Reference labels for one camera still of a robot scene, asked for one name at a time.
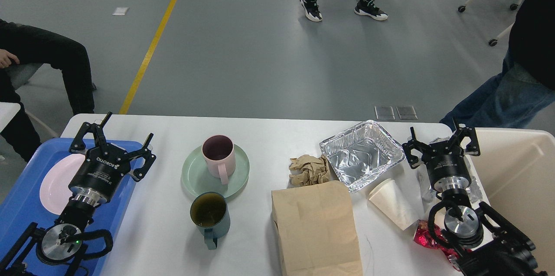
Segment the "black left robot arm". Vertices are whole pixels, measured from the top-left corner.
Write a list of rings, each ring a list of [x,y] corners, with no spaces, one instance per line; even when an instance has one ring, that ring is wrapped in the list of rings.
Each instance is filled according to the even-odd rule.
[[[41,145],[1,205],[3,276],[100,272],[134,189],[156,156],[143,144],[107,140],[101,123]]]

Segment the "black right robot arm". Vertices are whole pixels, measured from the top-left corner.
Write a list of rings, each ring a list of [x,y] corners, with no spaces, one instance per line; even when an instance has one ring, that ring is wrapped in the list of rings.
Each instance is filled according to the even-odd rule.
[[[531,239],[486,202],[473,208],[467,193],[472,180],[465,155],[480,155],[476,130],[454,121],[456,130],[448,140],[425,144],[411,128],[402,145],[412,169],[421,164],[439,202],[428,215],[431,238],[454,250],[456,265],[465,276],[546,276],[537,272]]]

